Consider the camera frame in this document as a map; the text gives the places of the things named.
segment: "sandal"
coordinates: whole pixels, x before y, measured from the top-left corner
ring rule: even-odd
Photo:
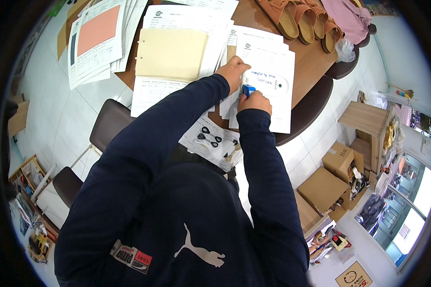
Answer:
[[[329,21],[324,26],[324,38],[321,40],[321,46],[327,54],[335,51],[335,44],[342,38],[342,32],[335,20],[329,18]]]
[[[255,0],[281,34],[289,40],[299,36],[295,22],[297,4],[292,0]]]
[[[317,40],[321,40],[324,38],[324,26],[326,25],[327,21],[329,20],[329,15],[327,14],[326,10],[324,10],[321,6],[319,6],[314,0],[303,0],[308,6],[313,9],[318,18],[316,19],[316,23],[313,26],[314,29],[314,37]]]
[[[314,42],[314,29],[318,15],[310,6],[302,2],[295,2],[297,9],[295,10],[295,22],[299,28],[299,40],[309,45]]]

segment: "puma cat logo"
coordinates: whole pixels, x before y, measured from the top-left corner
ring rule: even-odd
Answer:
[[[174,258],[176,258],[180,251],[182,249],[184,249],[185,247],[190,249],[193,253],[195,253],[196,255],[198,255],[198,257],[200,257],[202,260],[206,261],[207,263],[214,265],[215,267],[220,267],[224,264],[224,261],[220,258],[224,258],[225,255],[224,254],[219,254],[216,251],[207,251],[206,249],[202,248],[202,247],[195,247],[192,244],[192,241],[190,239],[190,231],[187,228],[187,225],[184,223],[184,227],[187,230],[187,236],[185,237],[185,243],[184,245],[182,245],[181,249],[179,249],[175,254],[174,254]]]

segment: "yellow sign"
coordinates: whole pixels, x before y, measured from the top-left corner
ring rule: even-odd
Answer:
[[[356,261],[350,268],[335,279],[340,287],[368,287],[372,280]]]

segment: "leather swatch book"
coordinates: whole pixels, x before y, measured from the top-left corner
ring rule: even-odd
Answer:
[[[189,29],[143,28],[136,75],[193,82],[198,79],[208,35]]]

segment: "pink leather swatch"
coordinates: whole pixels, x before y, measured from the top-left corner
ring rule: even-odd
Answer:
[[[87,21],[80,28],[77,56],[98,44],[115,37],[120,5]]]

